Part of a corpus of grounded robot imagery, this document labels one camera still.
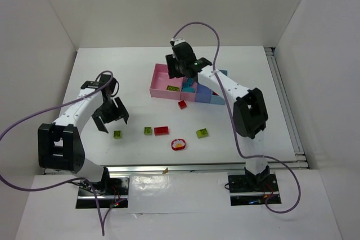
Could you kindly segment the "long lime lego brick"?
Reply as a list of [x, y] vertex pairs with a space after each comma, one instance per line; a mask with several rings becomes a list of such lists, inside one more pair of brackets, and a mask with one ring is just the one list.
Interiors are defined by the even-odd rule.
[[179, 87], [175, 87], [175, 86], [172, 86], [172, 85], [168, 85], [166, 90], [168, 91], [174, 91], [174, 92], [179, 92], [180, 91], [180, 88]]

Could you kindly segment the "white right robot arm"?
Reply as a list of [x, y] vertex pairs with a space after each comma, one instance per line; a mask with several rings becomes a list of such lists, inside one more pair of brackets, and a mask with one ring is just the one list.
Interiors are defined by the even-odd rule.
[[172, 54], [165, 56], [169, 77], [193, 79], [225, 100], [235, 136], [242, 137], [244, 151], [239, 153], [245, 159], [245, 179], [252, 188], [260, 186], [269, 175], [262, 150], [263, 131], [268, 120], [262, 91], [244, 87], [216, 69], [214, 63], [196, 58], [184, 39], [173, 38], [170, 45]]

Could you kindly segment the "small teal lego brick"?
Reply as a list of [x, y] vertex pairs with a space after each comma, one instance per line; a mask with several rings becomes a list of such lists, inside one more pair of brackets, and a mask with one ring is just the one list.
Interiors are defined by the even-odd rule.
[[193, 80], [193, 79], [187, 78], [187, 79], [183, 82], [182, 88], [192, 87], [193, 83], [194, 83], [194, 80]]

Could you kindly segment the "small lime lego brick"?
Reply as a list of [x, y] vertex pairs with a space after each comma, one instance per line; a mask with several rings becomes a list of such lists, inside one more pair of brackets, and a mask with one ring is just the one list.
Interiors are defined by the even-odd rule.
[[144, 127], [144, 135], [152, 135], [152, 127], [150, 126]]

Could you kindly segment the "long red lego brick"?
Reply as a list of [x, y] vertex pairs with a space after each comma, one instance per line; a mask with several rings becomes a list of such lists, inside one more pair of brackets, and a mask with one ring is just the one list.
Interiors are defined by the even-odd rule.
[[154, 134], [155, 134], [155, 136], [168, 135], [169, 134], [169, 128], [167, 126], [154, 127]]

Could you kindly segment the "small red lego brick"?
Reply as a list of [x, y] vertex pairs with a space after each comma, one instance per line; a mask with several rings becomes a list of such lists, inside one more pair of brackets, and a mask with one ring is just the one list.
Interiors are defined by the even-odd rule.
[[178, 106], [182, 110], [182, 109], [187, 107], [187, 104], [186, 104], [186, 102], [184, 100], [181, 100], [181, 101], [178, 102]]

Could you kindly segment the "red flower lego piece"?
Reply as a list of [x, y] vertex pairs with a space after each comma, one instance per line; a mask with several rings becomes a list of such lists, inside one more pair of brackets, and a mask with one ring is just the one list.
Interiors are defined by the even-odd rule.
[[186, 148], [186, 141], [184, 139], [178, 138], [171, 142], [171, 149], [174, 151], [180, 151]]

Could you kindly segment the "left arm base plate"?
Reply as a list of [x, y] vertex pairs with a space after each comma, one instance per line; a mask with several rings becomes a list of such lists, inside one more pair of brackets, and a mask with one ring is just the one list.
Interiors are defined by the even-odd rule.
[[[114, 208], [124, 209], [128, 207], [128, 194], [129, 194], [128, 176], [121, 176], [120, 178], [111, 178], [110, 185], [103, 191], [96, 189], [99, 207], [107, 209], [111, 205]], [[74, 185], [78, 187], [78, 195], [76, 199], [76, 209], [95, 209], [96, 201], [95, 196], [88, 183], [75, 182]]]

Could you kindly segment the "lime square lego brick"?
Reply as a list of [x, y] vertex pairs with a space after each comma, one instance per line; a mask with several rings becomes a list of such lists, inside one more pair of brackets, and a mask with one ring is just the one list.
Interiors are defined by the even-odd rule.
[[121, 139], [122, 138], [122, 131], [121, 130], [115, 130], [113, 132], [113, 138], [114, 139]]

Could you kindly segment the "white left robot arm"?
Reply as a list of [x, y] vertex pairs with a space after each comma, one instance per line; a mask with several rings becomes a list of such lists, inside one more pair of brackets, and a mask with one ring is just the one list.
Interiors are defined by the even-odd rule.
[[80, 88], [76, 102], [50, 124], [38, 128], [38, 162], [44, 169], [68, 171], [87, 179], [103, 191], [113, 184], [106, 167], [86, 158], [80, 135], [89, 119], [97, 129], [107, 132], [106, 124], [128, 121], [129, 113], [116, 97], [119, 83], [110, 74], [87, 80]]

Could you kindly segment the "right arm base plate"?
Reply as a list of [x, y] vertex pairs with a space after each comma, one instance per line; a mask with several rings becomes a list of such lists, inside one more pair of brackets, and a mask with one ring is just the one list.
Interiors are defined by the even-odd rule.
[[224, 188], [229, 191], [231, 206], [280, 204], [281, 196], [275, 174], [270, 174], [265, 181], [252, 187], [245, 175], [229, 175]]

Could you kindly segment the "long teal lego brick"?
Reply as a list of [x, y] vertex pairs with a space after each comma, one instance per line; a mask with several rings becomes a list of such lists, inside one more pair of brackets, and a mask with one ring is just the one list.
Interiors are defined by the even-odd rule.
[[186, 93], [195, 93], [196, 89], [194, 87], [184, 87], [182, 88], [182, 91]]

